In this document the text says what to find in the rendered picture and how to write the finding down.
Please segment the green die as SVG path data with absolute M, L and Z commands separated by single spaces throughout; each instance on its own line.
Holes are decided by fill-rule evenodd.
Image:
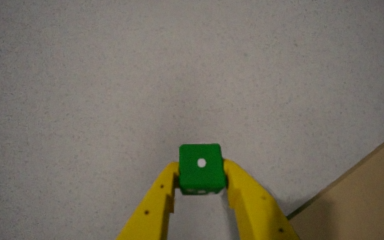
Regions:
M 179 168 L 179 188 L 183 196 L 217 195 L 227 184 L 218 143 L 182 144 Z

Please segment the tan flat board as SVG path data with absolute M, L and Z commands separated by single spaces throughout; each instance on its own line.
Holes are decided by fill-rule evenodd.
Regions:
M 384 142 L 286 218 L 300 240 L 384 240 Z

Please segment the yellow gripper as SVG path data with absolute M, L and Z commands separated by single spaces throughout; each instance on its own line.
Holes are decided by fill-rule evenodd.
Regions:
M 223 159 L 229 208 L 240 240 L 300 240 L 276 200 L 242 167 Z M 167 240 L 179 189 L 179 162 L 169 163 L 115 240 Z

